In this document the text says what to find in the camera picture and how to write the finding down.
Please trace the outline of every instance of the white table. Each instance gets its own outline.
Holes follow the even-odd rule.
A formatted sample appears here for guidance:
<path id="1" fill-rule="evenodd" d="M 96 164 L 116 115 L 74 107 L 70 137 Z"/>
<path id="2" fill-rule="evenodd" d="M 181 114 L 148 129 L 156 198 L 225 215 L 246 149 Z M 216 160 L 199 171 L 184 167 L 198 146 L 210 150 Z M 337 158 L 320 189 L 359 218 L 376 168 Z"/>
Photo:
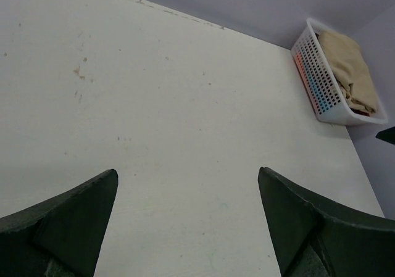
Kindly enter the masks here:
<path id="1" fill-rule="evenodd" d="M 261 166 L 383 215 L 288 50 L 142 0 L 0 6 L 0 217 L 116 169 L 95 276 L 279 276 Z"/>

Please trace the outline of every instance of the black object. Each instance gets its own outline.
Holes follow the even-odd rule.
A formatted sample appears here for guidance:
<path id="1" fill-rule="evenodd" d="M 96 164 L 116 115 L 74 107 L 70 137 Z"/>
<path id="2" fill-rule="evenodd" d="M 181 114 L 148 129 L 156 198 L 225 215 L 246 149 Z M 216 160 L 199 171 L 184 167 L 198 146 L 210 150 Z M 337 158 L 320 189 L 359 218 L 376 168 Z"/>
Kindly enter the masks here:
<path id="1" fill-rule="evenodd" d="M 341 205 L 269 168 L 260 196 L 282 276 L 395 276 L 395 221 Z"/>
<path id="2" fill-rule="evenodd" d="M 395 127 L 380 131 L 377 133 L 376 138 L 387 143 L 395 144 Z"/>
<path id="3" fill-rule="evenodd" d="M 93 276 L 117 188 L 107 170 L 0 218 L 0 276 Z"/>

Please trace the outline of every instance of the wall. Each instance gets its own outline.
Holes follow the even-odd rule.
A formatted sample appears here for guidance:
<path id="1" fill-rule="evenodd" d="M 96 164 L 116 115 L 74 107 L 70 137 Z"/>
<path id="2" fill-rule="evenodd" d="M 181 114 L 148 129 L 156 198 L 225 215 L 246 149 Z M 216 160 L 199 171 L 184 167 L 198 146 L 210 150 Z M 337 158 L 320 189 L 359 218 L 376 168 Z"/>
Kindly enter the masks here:
<path id="1" fill-rule="evenodd" d="M 379 131 L 395 126 L 395 6 L 372 20 L 353 38 L 361 45 L 389 123 L 349 128 L 349 134 L 384 215 L 395 219 L 395 146 L 375 138 Z"/>
<path id="2" fill-rule="evenodd" d="M 395 0 L 150 0 L 227 28 L 290 48 L 315 17 L 353 34 Z"/>

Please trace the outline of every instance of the beige cloth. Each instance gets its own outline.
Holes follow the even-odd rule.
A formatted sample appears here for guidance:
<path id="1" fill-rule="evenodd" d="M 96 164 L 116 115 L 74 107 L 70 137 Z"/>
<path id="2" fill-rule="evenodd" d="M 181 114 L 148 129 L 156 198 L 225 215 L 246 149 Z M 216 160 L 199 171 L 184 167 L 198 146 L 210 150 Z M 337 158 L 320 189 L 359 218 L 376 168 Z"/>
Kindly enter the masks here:
<path id="1" fill-rule="evenodd" d="M 323 31 L 318 40 L 349 107 L 369 114 L 376 112 L 376 90 L 359 45 L 333 31 Z"/>

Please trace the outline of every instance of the white basket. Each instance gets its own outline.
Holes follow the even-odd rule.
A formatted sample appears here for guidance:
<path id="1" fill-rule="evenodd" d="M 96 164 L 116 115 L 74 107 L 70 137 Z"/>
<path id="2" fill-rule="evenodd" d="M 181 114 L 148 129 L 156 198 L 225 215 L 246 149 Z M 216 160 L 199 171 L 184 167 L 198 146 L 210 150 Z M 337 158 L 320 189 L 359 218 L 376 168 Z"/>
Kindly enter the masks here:
<path id="1" fill-rule="evenodd" d="M 307 19 L 307 28 L 291 49 L 317 119 L 340 125 L 387 123 L 387 115 L 380 100 L 377 112 L 370 117 L 356 114 L 350 109 L 316 37 L 323 30 L 330 28 Z"/>

